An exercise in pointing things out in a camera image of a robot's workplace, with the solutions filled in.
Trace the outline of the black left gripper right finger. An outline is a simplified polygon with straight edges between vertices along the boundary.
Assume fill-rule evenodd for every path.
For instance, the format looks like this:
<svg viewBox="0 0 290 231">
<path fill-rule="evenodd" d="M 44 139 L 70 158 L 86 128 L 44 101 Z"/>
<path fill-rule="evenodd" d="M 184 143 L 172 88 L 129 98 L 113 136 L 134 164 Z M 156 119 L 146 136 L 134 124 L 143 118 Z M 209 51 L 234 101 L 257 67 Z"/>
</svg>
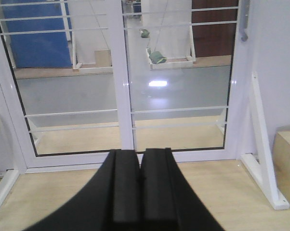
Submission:
<svg viewBox="0 0 290 231">
<path fill-rule="evenodd" d="M 143 230 L 223 230 L 183 176 L 170 148 L 146 149 L 141 176 Z"/>
</svg>

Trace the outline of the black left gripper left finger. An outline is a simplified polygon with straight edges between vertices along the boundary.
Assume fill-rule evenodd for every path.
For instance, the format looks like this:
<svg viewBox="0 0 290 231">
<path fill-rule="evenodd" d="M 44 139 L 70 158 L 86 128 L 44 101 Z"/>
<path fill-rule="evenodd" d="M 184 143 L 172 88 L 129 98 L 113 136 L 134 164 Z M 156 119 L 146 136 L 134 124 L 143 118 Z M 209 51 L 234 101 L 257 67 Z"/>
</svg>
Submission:
<svg viewBox="0 0 290 231">
<path fill-rule="evenodd" d="M 140 167 L 134 150 L 112 150 L 69 201 L 28 231 L 138 231 Z"/>
</svg>

